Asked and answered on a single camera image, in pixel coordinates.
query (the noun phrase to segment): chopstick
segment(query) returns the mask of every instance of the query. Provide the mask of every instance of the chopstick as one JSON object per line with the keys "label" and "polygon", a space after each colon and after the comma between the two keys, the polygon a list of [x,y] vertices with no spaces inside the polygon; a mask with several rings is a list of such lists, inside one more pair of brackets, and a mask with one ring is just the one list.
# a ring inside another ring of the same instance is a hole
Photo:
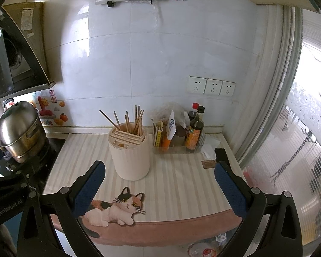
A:
{"label": "chopstick", "polygon": [[131,126],[131,123],[130,123],[130,118],[128,116],[128,111],[126,111],[126,115],[125,115],[125,122],[126,122],[126,130],[123,130],[122,129],[122,125],[120,124],[119,120],[118,120],[118,117],[117,117],[117,114],[115,113],[115,111],[113,111],[114,113],[114,117],[115,117],[115,120],[117,121],[117,124],[116,125],[110,118],[108,118],[108,116],[103,113],[101,110],[100,113],[105,116],[105,118],[118,130],[120,131],[125,131],[129,134],[134,134],[134,135],[138,135],[138,136],[141,136],[142,134],[142,127],[143,127],[143,120],[142,120],[142,117],[143,117],[143,114],[144,114],[144,110],[140,110],[140,105],[138,105],[138,112],[137,112],[137,105],[135,105],[135,108],[134,108],[134,114],[135,114],[135,123],[134,123],[134,128],[132,128]]}
{"label": "chopstick", "polygon": [[128,111],[126,111],[126,116],[127,116],[127,124],[128,124],[128,133],[130,133],[131,132],[131,127],[130,127],[130,119],[129,119],[129,117],[128,117]]}
{"label": "chopstick", "polygon": [[117,114],[115,113],[115,111],[114,111],[113,113],[114,113],[115,119],[117,120],[117,123],[118,123],[118,126],[119,126],[119,130],[121,130],[121,125],[120,125],[120,123],[119,123]]}
{"label": "chopstick", "polygon": [[137,118],[137,122],[136,122],[137,127],[133,131],[134,134],[138,134],[139,120],[141,119],[143,114],[144,114],[144,110],[142,112],[139,112],[139,115],[138,115],[138,118]]}
{"label": "chopstick", "polygon": [[142,128],[143,128],[143,119],[141,118],[139,120],[138,136],[141,136]]}
{"label": "chopstick", "polygon": [[115,124],[115,123],[113,123],[113,121],[110,119],[110,118],[108,118],[108,116],[105,114],[105,113],[103,113],[101,110],[99,110],[100,111],[100,113],[102,114],[102,115],[104,115],[105,116],[105,118],[112,124],[112,125],[114,125],[117,129],[119,129],[119,127]]}
{"label": "chopstick", "polygon": [[127,116],[125,115],[125,121],[126,121],[126,132],[127,133],[130,133],[129,132],[129,128],[128,128],[128,122],[127,122]]}

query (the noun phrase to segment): small box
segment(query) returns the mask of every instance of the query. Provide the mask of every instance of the small box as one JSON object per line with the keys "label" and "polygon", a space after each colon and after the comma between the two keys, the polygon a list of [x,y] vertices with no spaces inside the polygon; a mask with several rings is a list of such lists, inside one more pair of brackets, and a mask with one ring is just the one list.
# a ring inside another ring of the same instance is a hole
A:
{"label": "small box", "polygon": [[162,121],[153,124],[153,133],[152,133],[153,146],[155,146],[155,147],[160,146],[162,132],[163,132],[163,122]]}

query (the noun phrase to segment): black stovetop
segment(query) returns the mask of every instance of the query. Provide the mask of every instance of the black stovetop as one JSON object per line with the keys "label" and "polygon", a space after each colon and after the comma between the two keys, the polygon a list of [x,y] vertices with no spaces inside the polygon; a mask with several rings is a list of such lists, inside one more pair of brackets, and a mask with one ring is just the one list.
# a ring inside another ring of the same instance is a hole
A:
{"label": "black stovetop", "polygon": [[23,173],[31,190],[43,193],[46,181],[57,156],[65,143],[65,139],[47,138],[37,156],[24,163],[18,163],[13,158],[0,160],[0,174],[5,176]]}

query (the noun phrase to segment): metal screw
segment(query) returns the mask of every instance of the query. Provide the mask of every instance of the metal screw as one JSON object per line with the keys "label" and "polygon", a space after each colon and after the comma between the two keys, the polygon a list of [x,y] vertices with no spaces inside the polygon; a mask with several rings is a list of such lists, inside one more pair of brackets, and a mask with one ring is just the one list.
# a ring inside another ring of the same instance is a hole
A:
{"label": "metal screw", "polygon": [[284,191],[284,196],[290,198],[291,193],[289,191]]}
{"label": "metal screw", "polygon": [[37,192],[32,191],[32,192],[30,192],[29,197],[30,197],[30,198],[33,198],[33,197],[35,197],[36,195],[37,195]]}
{"label": "metal screw", "polygon": [[253,188],[251,188],[251,192],[254,193],[254,194],[259,194],[260,193],[260,189],[257,188],[257,187],[253,187]]}
{"label": "metal screw", "polygon": [[60,190],[59,190],[62,194],[66,194],[69,191],[69,188],[67,186],[63,186]]}

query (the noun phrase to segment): pot handle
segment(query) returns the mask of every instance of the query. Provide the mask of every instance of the pot handle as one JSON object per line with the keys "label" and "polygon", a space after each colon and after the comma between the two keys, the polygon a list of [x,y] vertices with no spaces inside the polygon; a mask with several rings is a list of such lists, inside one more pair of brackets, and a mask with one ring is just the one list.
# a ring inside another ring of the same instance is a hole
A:
{"label": "pot handle", "polygon": [[26,133],[26,138],[27,139],[31,138],[36,134],[38,130],[39,130],[39,124],[35,124],[34,129],[29,129],[29,131]]}
{"label": "pot handle", "polygon": [[5,105],[9,102],[14,102],[14,99],[13,98],[9,98],[9,99],[6,99],[3,103],[2,103],[2,106],[5,107]]}

